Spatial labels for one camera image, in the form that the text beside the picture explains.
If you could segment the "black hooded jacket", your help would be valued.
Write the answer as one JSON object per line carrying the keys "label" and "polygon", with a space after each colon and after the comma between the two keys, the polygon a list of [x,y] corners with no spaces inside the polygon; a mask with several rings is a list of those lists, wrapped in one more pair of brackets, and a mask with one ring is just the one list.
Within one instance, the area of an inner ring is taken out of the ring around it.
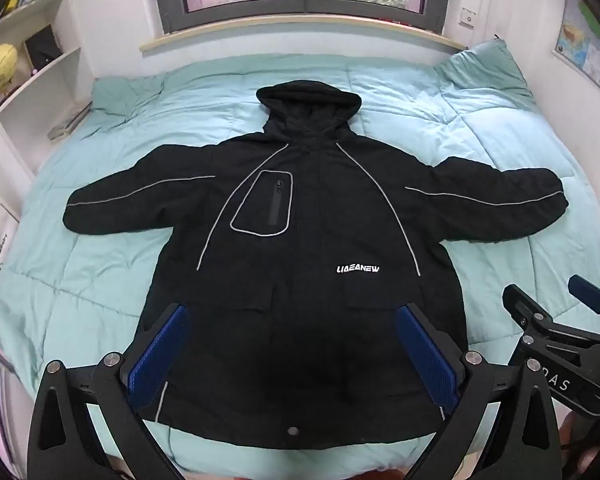
{"label": "black hooded jacket", "polygon": [[316,81],[258,91],[263,128],[202,148],[163,144],[74,191],[83,235],[170,229],[145,305],[170,304],[186,344],[144,419],[255,448],[333,448],[442,424],[396,333],[414,304],[467,347],[445,250],[540,232],[567,210],[547,169],[457,157],[429,166],[349,125],[362,101]]}

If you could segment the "mint green quilted comforter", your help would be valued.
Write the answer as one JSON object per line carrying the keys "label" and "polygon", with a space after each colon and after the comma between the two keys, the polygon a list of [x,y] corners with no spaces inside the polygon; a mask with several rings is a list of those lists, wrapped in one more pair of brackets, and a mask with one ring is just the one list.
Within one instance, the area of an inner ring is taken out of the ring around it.
{"label": "mint green quilted comforter", "polygon": [[396,334],[417,304],[493,361],[518,284],[591,330],[600,208],[501,40],[434,66],[229,58],[96,82],[0,273],[0,347],[28,393],[169,304],[185,347],[143,415],[275,450],[400,443],[442,421]]}

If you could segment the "grey book on shelf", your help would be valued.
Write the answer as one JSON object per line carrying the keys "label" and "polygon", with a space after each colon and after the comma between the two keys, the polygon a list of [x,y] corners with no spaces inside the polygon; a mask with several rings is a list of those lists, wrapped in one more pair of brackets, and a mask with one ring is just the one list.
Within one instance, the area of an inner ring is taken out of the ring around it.
{"label": "grey book on shelf", "polygon": [[68,111],[67,114],[65,114],[63,118],[61,118],[61,121],[58,122],[56,126],[53,126],[53,128],[50,129],[50,132],[47,133],[47,139],[50,140],[50,142],[56,142],[65,138],[66,136],[70,136],[74,129],[91,111],[91,107],[91,101],[76,104],[76,106],[74,106]]}

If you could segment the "wooden window sill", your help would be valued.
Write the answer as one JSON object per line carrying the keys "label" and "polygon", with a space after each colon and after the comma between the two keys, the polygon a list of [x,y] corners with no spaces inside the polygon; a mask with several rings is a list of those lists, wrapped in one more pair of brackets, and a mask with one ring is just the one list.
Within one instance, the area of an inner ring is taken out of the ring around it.
{"label": "wooden window sill", "polygon": [[157,50],[185,40],[211,36],[220,32],[245,32],[246,30],[270,30],[271,32],[381,32],[382,34],[416,38],[454,49],[466,50],[464,44],[430,30],[417,28],[392,21],[381,21],[377,18],[361,18],[360,16],[342,14],[271,14],[252,16],[251,18],[233,18],[211,24],[169,32],[151,39],[138,47],[142,53]]}

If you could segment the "white bookshelf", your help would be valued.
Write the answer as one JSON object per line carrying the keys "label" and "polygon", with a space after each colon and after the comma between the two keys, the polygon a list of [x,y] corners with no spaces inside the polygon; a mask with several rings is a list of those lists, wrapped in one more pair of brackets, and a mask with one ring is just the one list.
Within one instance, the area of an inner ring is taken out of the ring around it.
{"label": "white bookshelf", "polygon": [[[62,55],[34,70],[24,42],[47,25],[52,26]],[[0,16],[0,44],[12,44],[18,51],[15,76],[0,93],[0,125],[35,174],[65,140],[50,142],[50,129],[76,104],[92,102],[94,76],[82,51],[72,0],[36,0]]]}

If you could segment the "black box on shelf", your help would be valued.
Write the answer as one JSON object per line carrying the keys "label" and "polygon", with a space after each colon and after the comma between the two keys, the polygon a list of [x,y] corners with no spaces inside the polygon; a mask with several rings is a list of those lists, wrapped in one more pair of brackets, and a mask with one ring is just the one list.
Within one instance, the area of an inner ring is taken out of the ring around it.
{"label": "black box on shelf", "polygon": [[34,70],[42,70],[62,55],[52,26],[47,25],[24,42],[31,66]]}

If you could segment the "colourful wall map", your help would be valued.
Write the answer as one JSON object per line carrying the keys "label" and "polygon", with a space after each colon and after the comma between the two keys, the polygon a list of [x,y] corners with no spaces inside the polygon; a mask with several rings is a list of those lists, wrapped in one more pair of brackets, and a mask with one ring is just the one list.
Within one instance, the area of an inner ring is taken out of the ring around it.
{"label": "colourful wall map", "polygon": [[565,0],[555,51],[600,88],[600,23],[583,0]]}

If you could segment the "white wall socket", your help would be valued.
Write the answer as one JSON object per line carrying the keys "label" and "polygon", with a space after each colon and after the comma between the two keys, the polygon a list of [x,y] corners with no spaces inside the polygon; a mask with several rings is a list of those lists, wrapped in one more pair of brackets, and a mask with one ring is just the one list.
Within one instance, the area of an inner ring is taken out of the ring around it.
{"label": "white wall socket", "polygon": [[474,29],[477,21],[477,13],[473,10],[463,8],[460,10],[460,24],[469,29]]}

